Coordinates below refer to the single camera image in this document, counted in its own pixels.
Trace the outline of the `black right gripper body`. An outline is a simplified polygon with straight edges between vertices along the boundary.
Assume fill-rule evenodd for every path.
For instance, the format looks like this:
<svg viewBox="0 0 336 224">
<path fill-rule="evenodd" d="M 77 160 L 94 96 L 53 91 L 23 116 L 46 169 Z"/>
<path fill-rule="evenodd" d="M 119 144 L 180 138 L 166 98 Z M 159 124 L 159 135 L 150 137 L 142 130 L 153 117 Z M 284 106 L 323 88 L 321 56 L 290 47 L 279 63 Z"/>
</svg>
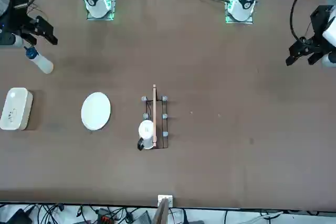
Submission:
<svg viewBox="0 0 336 224">
<path fill-rule="evenodd" d="M 33 19 L 27 14 L 29 0 L 1 0 L 1 29 L 3 31 L 21 34 L 34 31 Z"/>
</svg>

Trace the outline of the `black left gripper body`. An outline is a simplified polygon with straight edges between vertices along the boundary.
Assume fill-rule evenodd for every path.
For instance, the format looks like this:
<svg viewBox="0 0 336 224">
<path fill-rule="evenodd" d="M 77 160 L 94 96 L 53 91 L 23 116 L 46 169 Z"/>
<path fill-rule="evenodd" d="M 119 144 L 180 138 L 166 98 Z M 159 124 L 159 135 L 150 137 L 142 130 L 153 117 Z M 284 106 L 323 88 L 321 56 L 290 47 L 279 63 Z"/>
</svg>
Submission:
<svg viewBox="0 0 336 224">
<path fill-rule="evenodd" d="M 325 31 L 331 14 L 331 5 L 319 5 L 311 14 L 313 41 L 319 41 Z"/>
</svg>

